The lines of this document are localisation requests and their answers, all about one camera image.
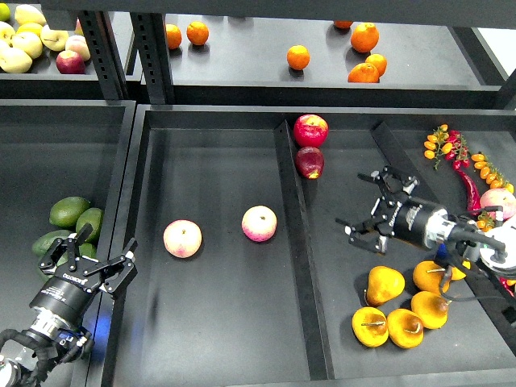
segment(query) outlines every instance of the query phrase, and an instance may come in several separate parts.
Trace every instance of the black shelf surface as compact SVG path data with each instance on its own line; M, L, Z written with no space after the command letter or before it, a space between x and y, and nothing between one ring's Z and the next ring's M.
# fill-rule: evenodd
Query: black shelf surface
M299 191L309 220L313 291L320 292L325 316L320 329L327 332L335 371L335 380L325 381L309 380L312 359L306 357L300 324L306 311L296 299L296 262L285 229L289 202L281 197L279 176L287 175L278 170L273 141L284 120L292 127L308 112L319 113L331 128L322 146L324 174L303 181ZM511 111L139 106L112 243L112 249L120 249L136 236L139 275L127 291L125 310L111 318L111 329L120 335L104 364L114 369L110 385L513 382L514 329L500 310L479 302L452 304L447 324L426 331L422 345L409 351L391 342L367 349L355 339L351 317L363 305L369 269L385 264L406 277L404 294L381 307L389 312L409 305L416 290L411 270L431 257L396 240L389 241L385 257L362 251L347 243L335 222L337 217L364 220L379 197L379 189L356 174L387 162L371 132L381 123L402 144L394 151L409 155L450 211L465 208L464 187L446 165L441 176L422 157L430 131L448 123L467 136L471 149L482 146L494 155L499 147L503 155L516 147ZM512 160L504 156L500 166L515 178ZM243 213L257 203L269 204L278 216L277 235L264 245L251 243L240 229ZM163 230L177 218L189 218L203 230L203 246L193 259L174 259L164 249ZM482 286L492 287L487 280ZM451 289L472 294L466 281ZM97 384L88 380L87 385Z
M29 303L43 281L31 245L56 230L48 222L55 202L78 195L105 210L98 259L107 257L121 188L115 171L125 163L134 109L134 102L0 101L0 330L28 329L36 317ZM92 332L96 315L92 306L85 316ZM8 342L2 354L14 358L19 349ZM75 364L57 367L47 384L70 386L87 365Z
M194 20L210 29L201 47L186 37ZM379 84L357 84L347 75L368 55L350 43L360 22L349 30L331 21L208 15L167 14L165 22L183 35L181 46L169 51L177 104L485 109L503 83L495 65L480 57L484 51L474 35L465 39L476 52L443 26L378 23L381 37L372 53L387 58L387 71ZM311 56L299 72L286 61L295 44Z
M8 23L15 31L18 23L15 21L15 9L18 3L7 3L11 11ZM120 60L126 73L126 80L140 83L142 77L141 62L132 52L132 25L127 12L111 12L111 26L119 50ZM33 60L31 68L23 74L5 73L0 69L0 84L5 91L2 96L12 98L70 98L70 99L104 99L98 84L98 76L92 60L85 63L85 74L61 74L56 67L59 52L46 47L39 58Z

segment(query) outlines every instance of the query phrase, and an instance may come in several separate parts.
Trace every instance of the apple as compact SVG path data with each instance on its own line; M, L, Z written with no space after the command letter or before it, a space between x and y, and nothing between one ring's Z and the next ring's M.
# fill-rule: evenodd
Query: apple
M91 55L89 54L88 44L86 43L86 39L82 35L73 35L66 40L66 44L64 46L65 50L72 50L77 52L84 62L86 62Z
M173 256L188 258L201 247L201 229L190 220L176 220L164 229L163 242L167 252Z
M38 23L44 26L47 23L41 11L29 4L16 6L15 20L20 26L25 23Z
M298 172L307 179L317 179L323 174L324 156L318 148L299 149L294 160Z
M32 59L39 58L43 53L41 39L34 32L20 32L10 40L14 48L24 50Z
M78 52L64 50L56 58L56 67L61 74L85 74L86 66Z
M75 35L84 35L84 32L82 31L81 22L79 21L79 18L77 18L77 22L75 23L75 31L73 32Z
M68 37L68 31L51 30L48 25L41 28L41 42L52 51L63 51Z
M274 211L266 206L254 206L242 218L243 233L255 242L264 242L276 232L277 219Z
M328 124L318 115L302 115L293 126L293 137L300 147L319 148L328 137Z
M3 40L7 44L9 44L10 38L14 34L15 30L10 24L6 22L0 22L0 40Z
M3 40L0 40L0 51L4 48L9 48L10 45L7 42L4 42Z
M0 51L0 68L6 73L26 73L32 66L32 58L20 48L4 48Z
M516 198L505 188L492 188L481 196L481 207L502 206L503 219L506 220L516 214Z

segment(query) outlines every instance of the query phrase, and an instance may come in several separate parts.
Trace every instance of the cherry tomato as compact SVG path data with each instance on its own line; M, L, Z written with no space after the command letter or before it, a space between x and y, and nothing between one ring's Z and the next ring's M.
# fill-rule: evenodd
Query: cherry tomato
M475 169L482 169L483 167L485 167L487 165L487 161L477 161L473 167L475 167Z
M431 143L430 141L425 141L425 148L430 149L431 151L434 151L437 148L437 145L435 143Z
M501 182L498 180L491 181L491 184L489 185L490 189L495 189L495 188L500 188L500 187L501 187Z
M497 174L496 173L490 173L489 175L487 175L487 177L485 178L485 182L487 184L491 184L493 182L494 179L497 178Z
M505 188L512 194L514 193L514 186L512 184L506 183Z
M481 178L485 179L489 175L489 167L483 167L481 169Z
M435 153L434 153L434 151L431 151L431 150L427 150L427 151L425 151L425 157L426 157L428 160L432 160L432 159L435 157Z
M451 151L452 146L453 146L452 143L445 143L443 145L443 147L441 148L441 151L443 151L443 153L446 155L447 153L449 153Z
M473 156L471 156L471 160L473 161L485 161L485 156L481 153L477 153Z

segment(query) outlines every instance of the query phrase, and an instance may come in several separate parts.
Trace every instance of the pear stem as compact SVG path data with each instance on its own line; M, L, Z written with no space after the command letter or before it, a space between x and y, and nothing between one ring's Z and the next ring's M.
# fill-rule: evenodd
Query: pear stem
M367 326L367 327L375 327L378 325L385 325L385 321L376 321L376 322L363 322L361 323L361 326Z
M421 331L421 324L419 322L416 323L416 330L415 331L411 331L410 329L404 329L405 332L407 333L413 333L414 335L419 333Z

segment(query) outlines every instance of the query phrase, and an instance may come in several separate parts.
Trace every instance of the yellow pear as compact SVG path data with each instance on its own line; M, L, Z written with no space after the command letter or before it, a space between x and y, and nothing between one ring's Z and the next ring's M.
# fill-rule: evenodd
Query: yellow pear
M405 278L393 268L376 266L369 272L365 298L370 306L380 306L403 293Z
M44 26L47 23L41 11L29 4L16 6L15 19L20 26L25 23L38 23Z

